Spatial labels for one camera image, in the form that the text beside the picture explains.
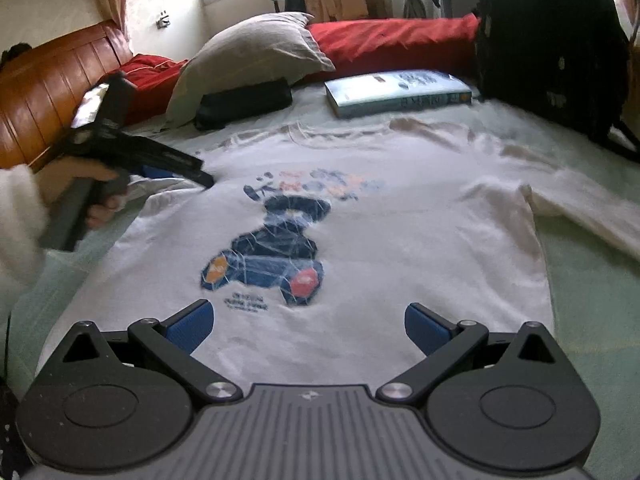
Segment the grey pillow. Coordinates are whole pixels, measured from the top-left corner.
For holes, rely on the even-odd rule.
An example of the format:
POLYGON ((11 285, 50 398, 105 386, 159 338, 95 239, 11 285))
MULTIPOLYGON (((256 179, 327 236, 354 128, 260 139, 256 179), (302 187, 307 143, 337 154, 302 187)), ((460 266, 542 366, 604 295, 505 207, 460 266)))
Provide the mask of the grey pillow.
POLYGON ((332 73, 335 66, 321 51, 303 12, 266 13, 232 25, 210 38, 183 65, 166 108, 166 122, 190 122, 201 98, 236 88, 285 79, 332 73))

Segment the white printed sweatshirt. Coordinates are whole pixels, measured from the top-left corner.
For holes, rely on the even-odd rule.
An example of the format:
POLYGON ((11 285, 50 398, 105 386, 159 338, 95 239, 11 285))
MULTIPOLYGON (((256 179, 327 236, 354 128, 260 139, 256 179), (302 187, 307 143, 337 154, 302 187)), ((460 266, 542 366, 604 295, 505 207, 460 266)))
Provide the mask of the white printed sweatshirt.
POLYGON ((157 183, 44 354, 77 321, 122 330, 205 299, 215 327, 195 356, 239 386, 378 386, 422 358, 412 302, 497 332, 553 325, 537 217, 639 251, 636 204, 462 125, 288 126, 203 158, 214 186, 157 183))

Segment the light blue book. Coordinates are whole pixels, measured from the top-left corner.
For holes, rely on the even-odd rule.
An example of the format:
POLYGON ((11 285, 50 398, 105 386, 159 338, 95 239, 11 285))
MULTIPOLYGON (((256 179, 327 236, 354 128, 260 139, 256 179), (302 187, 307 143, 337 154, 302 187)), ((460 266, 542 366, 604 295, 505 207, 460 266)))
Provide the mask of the light blue book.
POLYGON ((394 70, 344 77, 327 81, 324 88, 339 118, 470 104, 473 95, 465 82, 437 70, 394 70))

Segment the wooden headboard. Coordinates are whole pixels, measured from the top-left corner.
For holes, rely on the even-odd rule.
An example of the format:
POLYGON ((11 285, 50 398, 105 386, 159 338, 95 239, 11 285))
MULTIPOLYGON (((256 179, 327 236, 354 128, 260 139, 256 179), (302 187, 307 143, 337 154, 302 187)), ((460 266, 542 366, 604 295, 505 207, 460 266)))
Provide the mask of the wooden headboard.
POLYGON ((132 58, 112 21, 70 32, 35 47, 1 71, 1 167, 38 170, 70 130, 85 93, 132 58))

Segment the black backpack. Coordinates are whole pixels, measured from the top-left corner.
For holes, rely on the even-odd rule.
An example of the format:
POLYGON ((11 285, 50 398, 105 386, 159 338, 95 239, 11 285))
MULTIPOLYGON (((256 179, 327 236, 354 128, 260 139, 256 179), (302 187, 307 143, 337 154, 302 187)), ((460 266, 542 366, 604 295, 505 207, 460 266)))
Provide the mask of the black backpack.
POLYGON ((614 0, 478 0, 478 88, 626 159, 629 41, 614 0))

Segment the red blanket roll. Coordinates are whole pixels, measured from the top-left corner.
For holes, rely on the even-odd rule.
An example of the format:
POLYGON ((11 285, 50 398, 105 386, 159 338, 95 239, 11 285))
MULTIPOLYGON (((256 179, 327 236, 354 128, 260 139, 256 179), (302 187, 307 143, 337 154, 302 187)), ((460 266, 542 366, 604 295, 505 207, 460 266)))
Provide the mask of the red blanket roll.
POLYGON ((438 70, 454 76, 474 72, 474 41, 480 20, 386 18, 339 21, 308 27, 333 72, 303 79, 305 84, 389 70, 438 70))

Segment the black folded cloth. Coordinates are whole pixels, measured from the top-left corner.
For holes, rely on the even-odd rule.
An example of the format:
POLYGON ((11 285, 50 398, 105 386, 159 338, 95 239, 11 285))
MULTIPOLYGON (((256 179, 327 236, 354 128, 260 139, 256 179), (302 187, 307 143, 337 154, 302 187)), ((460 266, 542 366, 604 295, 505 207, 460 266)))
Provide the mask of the black folded cloth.
POLYGON ((198 131, 219 130, 230 122, 283 110, 292 102, 292 91, 284 78, 209 93, 202 96, 193 125, 198 131))

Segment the green quilted bed cover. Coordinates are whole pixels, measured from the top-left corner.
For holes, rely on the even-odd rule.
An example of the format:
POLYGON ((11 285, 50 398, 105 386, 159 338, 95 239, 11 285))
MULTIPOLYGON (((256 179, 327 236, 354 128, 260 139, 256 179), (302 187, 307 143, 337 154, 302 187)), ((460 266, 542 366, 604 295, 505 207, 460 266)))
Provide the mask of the green quilted bed cover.
MULTIPOLYGON (((579 172, 639 208, 637 164, 605 151, 580 133, 496 100, 341 119, 329 106, 323 86, 311 84, 295 90, 292 104, 284 110, 217 131, 199 132, 192 126, 171 129, 162 118, 155 118, 135 126, 134 132, 204 162, 206 152, 249 132, 288 126, 361 132, 397 118, 424 124, 446 122, 490 134, 579 172)), ((212 174, 205 162, 204 168, 212 174)), ((52 353, 42 351, 52 327, 160 182, 193 184, 181 179, 142 180, 132 190, 132 201, 108 226, 86 235, 73 252, 46 255, 36 284, 21 296, 10 322, 1 329, 1 374, 17 396, 26 392, 37 368, 52 353)), ((546 260, 554 318, 553 325, 546 326, 601 413, 587 470, 599 479, 634 478, 639 472, 639 252, 629 255, 560 216, 537 217, 535 226, 546 260)))

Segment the red pillow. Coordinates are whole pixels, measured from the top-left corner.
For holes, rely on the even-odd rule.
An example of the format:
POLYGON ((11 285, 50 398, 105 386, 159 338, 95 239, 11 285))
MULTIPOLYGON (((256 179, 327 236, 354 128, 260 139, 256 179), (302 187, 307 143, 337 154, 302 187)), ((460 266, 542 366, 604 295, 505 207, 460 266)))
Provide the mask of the red pillow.
POLYGON ((124 125, 131 126, 163 115, 186 60, 174 61, 152 54, 136 54, 119 67, 137 88, 126 111, 124 125))

